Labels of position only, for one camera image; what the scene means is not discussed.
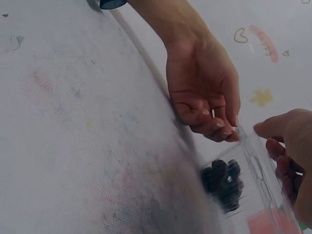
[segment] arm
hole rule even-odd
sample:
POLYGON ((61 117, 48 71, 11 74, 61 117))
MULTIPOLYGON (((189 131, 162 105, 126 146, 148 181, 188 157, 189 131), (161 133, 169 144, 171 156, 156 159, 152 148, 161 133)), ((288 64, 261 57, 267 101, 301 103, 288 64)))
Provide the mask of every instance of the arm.
POLYGON ((214 38, 187 0, 128 0, 164 44, 177 39, 214 38))

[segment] dark blue sleeve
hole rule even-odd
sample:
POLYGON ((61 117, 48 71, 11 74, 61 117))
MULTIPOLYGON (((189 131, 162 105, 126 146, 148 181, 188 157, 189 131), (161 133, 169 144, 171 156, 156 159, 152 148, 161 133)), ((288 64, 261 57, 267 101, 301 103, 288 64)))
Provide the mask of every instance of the dark blue sleeve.
POLYGON ((99 7, 103 10, 111 10, 123 6, 127 0, 101 0, 99 7))

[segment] fingernail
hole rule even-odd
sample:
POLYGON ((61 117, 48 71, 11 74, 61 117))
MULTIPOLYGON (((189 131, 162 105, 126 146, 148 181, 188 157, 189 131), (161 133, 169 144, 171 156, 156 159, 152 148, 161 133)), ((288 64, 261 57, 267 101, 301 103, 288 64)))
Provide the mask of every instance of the fingernail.
POLYGON ((210 112, 207 109, 205 109, 205 110, 203 110, 203 115, 208 116, 208 115, 210 115, 210 112))
POLYGON ((217 123, 216 125, 214 125, 214 126, 212 127, 212 130, 215 131, 215 130, 218 130, 219 128, 222 128, 222 127, 224 127, 224 126, 225 126, 224 124, 219 124, 219 123, 217 123))
POLYGON ((227 138, 229 135, 231 135, 232 133, 229 133, 229 132, 223 132, 222 133, 222 138, 227 138))

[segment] plastic box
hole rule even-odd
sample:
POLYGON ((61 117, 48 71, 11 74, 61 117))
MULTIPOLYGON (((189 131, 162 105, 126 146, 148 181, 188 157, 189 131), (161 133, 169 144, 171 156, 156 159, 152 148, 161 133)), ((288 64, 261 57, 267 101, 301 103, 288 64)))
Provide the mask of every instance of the plastic box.
POLYGON ((241 127, 239 134, 240 142, 217 157, 224 163, 210 162, 201 171, 205 190, 225 213, 224 224, 230 226, 226 234, 301 234, 262 141, 241 127), (213 174, 208 169, 212 164, 217 168, 213 174))

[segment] dark object in container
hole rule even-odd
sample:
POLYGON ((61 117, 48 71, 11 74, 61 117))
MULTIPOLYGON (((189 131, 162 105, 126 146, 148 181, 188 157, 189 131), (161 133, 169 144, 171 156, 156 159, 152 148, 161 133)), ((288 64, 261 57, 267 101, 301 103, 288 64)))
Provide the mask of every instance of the dark object in container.
POLYGON ((240 167, 235 160, 226 164, 218 159, 201 171, 205 191, 218 198, 226 213, 239 208, 238 201, 244 187, 239 175, 240 167))
POLYGON ((126 0, 101 0, 99 2, 99 7, 103 10, 112 10, 126 4, 126 0))

